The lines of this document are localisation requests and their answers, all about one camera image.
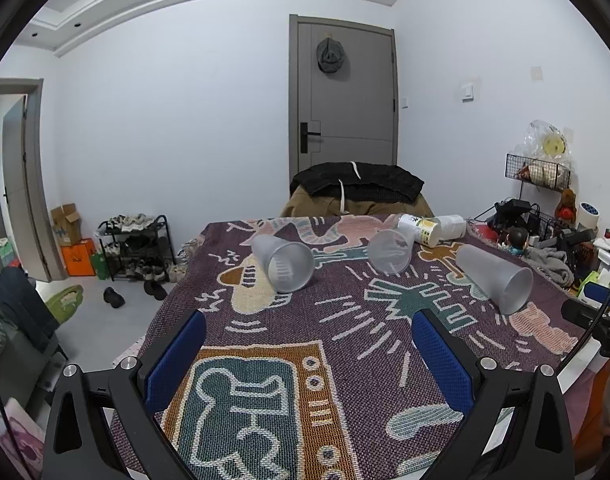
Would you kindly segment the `green slipper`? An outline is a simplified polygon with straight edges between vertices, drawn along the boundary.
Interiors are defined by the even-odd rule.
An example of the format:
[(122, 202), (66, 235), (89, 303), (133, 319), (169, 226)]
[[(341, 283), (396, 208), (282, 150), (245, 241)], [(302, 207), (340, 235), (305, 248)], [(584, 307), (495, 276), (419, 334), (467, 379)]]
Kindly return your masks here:
[(61, 290), (46, 301), (46, 307), (56, 321), (62, 325), (76, 313), (84, 299), (81, 285), (73, 285)]

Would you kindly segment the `frosted cup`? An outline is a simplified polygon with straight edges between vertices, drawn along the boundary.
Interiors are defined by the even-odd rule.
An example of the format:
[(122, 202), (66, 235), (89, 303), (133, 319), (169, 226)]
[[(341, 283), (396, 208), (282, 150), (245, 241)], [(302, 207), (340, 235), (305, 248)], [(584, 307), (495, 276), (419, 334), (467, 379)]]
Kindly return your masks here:
[(310, 281), (315, 270), (311, 248), (273, 235), (258, 235), (252, 252), (276, 292), (297, 292)]
[(476, 246), (465, 244), (456, 252), (457, 266), (503, 315), (520, 311), (533, 290), (533, 271)]
[(405, 230), (383, 230), (369, 240), (368, 259), (375, 270), (385, 274), (404, 272), (411, 261), (415, 238)]

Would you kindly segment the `black shoe rack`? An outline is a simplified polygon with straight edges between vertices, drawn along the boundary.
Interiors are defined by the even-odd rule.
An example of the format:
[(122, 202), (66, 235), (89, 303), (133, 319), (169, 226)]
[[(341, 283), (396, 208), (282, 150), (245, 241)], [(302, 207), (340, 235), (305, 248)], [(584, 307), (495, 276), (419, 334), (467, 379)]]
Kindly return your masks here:
[(119, 214), (99, 223), (95, 236), (112, 281), (169, 281), (176, 252), (165, 214)]

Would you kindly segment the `white plastic jar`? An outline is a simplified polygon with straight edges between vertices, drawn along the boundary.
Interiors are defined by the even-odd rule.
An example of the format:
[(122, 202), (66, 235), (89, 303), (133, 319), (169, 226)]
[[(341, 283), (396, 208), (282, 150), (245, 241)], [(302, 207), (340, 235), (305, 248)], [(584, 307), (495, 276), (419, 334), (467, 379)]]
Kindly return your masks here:
[(434, 221), (439, 226), (439, 240), (449, 242), (450, 240), (460, 240), (465, 236), (468, 222), (459, 214), (448, 214), (448, 216), (437, 216)]

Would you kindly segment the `black shoe on floor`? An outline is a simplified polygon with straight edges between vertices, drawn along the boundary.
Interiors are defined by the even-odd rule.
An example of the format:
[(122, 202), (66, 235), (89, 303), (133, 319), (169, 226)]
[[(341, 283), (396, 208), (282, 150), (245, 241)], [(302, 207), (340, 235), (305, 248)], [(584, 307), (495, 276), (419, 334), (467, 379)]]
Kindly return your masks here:
[(125, 304), (125, 299), (112, 287), (104, 289), (104, 302), (113, 309), (119, 309)]

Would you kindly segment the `black jacket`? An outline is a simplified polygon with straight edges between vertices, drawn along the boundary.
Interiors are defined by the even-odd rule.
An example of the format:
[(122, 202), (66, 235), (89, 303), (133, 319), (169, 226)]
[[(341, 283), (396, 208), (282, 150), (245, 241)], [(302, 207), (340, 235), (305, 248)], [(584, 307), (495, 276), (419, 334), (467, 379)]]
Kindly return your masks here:
[(290, 183), (290, 194), (303, 188), (311, 197), (344, 196), (354, 202), (412, 205), (423, 185), (420, 178), (396, 165), (324, 162), (296, 174)]

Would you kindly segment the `round head figurine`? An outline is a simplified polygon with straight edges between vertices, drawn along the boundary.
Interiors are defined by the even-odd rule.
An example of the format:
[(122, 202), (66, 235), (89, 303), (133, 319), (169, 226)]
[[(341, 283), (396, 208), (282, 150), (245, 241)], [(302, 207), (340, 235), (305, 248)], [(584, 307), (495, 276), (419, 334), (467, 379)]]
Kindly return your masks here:
[(525, 228), (512, 226), (506, 232), (506, 250), (514, 256), (523, 255), (529, 245), (529, 232)]

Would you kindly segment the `grey open side door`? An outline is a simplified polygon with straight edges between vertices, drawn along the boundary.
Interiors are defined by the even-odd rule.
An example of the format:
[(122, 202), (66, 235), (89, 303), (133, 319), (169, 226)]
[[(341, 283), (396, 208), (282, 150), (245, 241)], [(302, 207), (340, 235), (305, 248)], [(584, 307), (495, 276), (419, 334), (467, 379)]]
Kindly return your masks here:
[[(42, 282), (62, 281), (66, 269), (52, 233), (40, 155), (44, 82), (0, 78), (0, 240), (23, 270)], [(0, 254), (0, 269), (5, 266)]]

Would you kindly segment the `brown chair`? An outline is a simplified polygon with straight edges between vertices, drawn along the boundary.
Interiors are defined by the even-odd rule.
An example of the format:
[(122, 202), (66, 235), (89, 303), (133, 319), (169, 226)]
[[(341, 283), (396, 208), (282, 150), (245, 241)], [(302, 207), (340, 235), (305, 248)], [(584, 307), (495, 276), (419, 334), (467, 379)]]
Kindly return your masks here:
[(412, 214), (421, 218), (434, 216), (432, 209), (422, 195), (413, 204), (375, 203), (347, 200), (341, 206), (341, 200), (335, 197), (311, 197), (301, 186), (291, 195), (281, 211), (282, 218), (296, 217), (337, 217), (343, 214), (354, 216), (377, 216), (378, 214)]

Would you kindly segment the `grey cloth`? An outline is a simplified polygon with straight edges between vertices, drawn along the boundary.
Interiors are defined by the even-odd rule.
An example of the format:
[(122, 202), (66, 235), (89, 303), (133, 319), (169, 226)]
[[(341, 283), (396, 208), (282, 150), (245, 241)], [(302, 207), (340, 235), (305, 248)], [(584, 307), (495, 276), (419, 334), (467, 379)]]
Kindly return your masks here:
[(528, 246), (522, 259), (561, 288), (569, 288), (574, 283), (574, 273), (567, 264), (566, 253), (562, 250), (556, 250), (552, 247)]

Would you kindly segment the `cardboard box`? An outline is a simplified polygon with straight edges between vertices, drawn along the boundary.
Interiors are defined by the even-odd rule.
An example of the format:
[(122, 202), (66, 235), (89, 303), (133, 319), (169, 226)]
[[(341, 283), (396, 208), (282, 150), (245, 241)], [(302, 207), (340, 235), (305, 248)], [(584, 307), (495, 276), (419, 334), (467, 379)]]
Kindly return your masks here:
[(61, 247), (78, 244), (81, 237), (81, 216), (74, 203), (51, 209), (52, 231)]

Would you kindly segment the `yellow white paper canister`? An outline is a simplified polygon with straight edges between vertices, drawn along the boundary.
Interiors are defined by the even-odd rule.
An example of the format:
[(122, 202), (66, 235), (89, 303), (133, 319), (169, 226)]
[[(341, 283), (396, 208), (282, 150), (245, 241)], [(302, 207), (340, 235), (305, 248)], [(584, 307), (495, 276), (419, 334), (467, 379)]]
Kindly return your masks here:
[(412, 242), (425, 247), (434, 248), (439, 244), (441, 226), (433, 219), (402, 214), (397, 221), (397, 229), (404, 233)]

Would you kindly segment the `green cap on door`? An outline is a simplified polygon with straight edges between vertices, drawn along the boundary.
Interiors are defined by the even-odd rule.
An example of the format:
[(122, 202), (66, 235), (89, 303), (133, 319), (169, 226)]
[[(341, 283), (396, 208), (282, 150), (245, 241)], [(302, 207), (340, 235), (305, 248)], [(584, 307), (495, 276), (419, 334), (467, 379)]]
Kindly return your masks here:
[(337, 40), (326, 37), (316, 48), (316, 60), (319, 70), (324, 74), (334, 74), (341, 70), (345, 61), (345, 50)]

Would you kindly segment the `white light switch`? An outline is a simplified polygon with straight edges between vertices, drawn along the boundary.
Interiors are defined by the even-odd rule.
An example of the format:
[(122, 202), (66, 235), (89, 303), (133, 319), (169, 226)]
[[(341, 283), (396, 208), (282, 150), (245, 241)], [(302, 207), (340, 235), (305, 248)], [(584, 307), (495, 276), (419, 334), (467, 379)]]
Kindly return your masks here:
[(470, 103), (475, 100), (475, 84), (473, 81), (461, 85), (460, 99), (462, 103)]

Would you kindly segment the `clear plastic bag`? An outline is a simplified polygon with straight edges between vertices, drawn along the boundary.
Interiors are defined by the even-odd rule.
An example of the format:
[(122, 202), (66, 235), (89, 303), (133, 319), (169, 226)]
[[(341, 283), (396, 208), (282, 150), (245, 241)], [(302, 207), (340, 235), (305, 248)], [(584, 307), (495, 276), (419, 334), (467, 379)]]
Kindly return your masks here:
[(552, 162), (570, 160), (570, 147), (563, 132), (550, 122), (535, 119), (526, 128), (523, 141), (516, 146), (519, 155)]

